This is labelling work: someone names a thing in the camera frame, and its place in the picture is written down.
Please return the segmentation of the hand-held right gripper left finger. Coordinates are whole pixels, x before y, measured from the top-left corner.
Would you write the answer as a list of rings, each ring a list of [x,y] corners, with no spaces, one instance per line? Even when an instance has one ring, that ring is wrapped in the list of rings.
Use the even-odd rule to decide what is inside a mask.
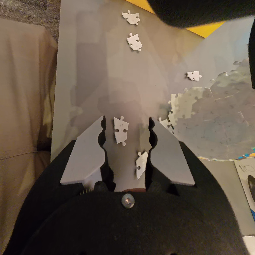
[[[86,190],[94,189],[96,182],[104,182],[109,191],[115,190],[113,171],[109,167],[106,141],[106,117],[99,117],[76,139],[60,184],[81,183]]]

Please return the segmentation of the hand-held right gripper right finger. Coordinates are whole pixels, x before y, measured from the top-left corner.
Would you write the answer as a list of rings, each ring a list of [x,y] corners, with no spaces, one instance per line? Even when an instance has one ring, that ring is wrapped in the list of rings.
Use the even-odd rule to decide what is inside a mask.
[[[162,190],[170,191],[174,184],[194,186],[195,181],[182,151],[179,140],[154,117],[149,118],[151,149],[145,170],[145,187],[159,183]]]

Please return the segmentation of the partly built puzzle ball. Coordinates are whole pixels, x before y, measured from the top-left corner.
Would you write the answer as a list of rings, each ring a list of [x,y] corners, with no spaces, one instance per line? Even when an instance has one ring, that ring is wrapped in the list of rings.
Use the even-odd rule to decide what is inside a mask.
[[[206,160],[254,157],[255,97],[249,59],[223,72],[209,88],[185,88],[171,94],[169,124],[174,136]]]

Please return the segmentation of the blue puzzle box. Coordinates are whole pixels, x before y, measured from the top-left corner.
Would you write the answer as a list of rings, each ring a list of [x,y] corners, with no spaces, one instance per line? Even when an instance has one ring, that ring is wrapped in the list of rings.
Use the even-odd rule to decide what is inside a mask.
[[[234,161],[238,177],[234,211],[243,236],[254,237],[254,158]]]

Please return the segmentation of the yellow plastic bin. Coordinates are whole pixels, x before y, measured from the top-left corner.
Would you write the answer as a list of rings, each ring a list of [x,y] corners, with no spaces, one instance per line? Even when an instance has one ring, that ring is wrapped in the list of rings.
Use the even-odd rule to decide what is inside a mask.
[[[127,0],[127,2],[132,3],[152,14],[155,14],[155,12],[151,8],[147,0]],[[186,30],[189,30],[205,39],[209,35],[211,35],[214,31],[216,31],[220,26],[222,26],[225,22],[226,21],[200,25],[195,27],[189,27],[189,28],[186,28]]]

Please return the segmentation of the person's beige trousers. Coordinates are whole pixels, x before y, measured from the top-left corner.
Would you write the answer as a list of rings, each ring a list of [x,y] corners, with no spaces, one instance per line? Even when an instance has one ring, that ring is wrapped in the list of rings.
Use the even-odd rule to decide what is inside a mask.
[[[50,163],[58,44],[43,26],[0,22],[0,248]]]

